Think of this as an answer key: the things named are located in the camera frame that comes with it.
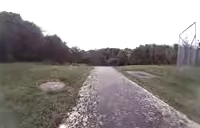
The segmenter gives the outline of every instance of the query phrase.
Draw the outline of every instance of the green grass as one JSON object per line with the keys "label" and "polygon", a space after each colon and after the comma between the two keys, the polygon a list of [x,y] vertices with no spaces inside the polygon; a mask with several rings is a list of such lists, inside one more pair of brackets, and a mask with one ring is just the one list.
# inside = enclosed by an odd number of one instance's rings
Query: green grass
{"label": "green grass", "polygon": [[[31,63],[0,64],[0,127],[56,128],[75,105],[91,67]],[[63,81],[70,88],[44,93],[38,85]]]}
{"label": "green grass", "polygon": [[[117,67],[124,75],[158,96],[174,108],[200,123],[200,68],[177,71],[174,66]],[[136,78],[126,71],[144,71],[158,77]]]}

